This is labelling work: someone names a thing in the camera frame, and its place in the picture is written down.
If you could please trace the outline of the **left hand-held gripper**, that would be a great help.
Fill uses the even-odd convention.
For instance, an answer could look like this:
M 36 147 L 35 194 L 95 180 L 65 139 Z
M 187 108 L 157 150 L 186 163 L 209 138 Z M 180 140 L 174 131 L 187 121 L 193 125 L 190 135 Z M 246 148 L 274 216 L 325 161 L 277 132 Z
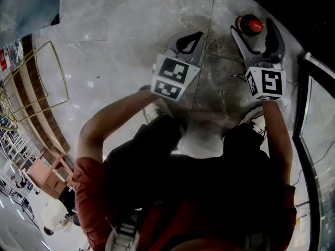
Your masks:
M 158 54 L 154 64 L 151 92 L 173 101 L 180 100 L 200 72 L 204 40 L 202 31 L 181 32 L 169 37 L 169 49 Z

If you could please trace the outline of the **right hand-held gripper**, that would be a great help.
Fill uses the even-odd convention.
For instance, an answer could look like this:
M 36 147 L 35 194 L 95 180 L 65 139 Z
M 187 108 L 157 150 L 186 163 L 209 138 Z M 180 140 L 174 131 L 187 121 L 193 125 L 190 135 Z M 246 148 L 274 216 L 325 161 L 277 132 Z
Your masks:
M 245 79 L 248 83 L 252 98 L 262 101 L 277 101 L 286 93 L 286 71 L 282 66 L 285 55 L 285 43 L 276 24 L 266 19 L 267 35 L 265 37 L 264 58 L 259 51 L 253 51 L 242 33 L 230 26 L 233 37 L 241 56 L 245 59 Z

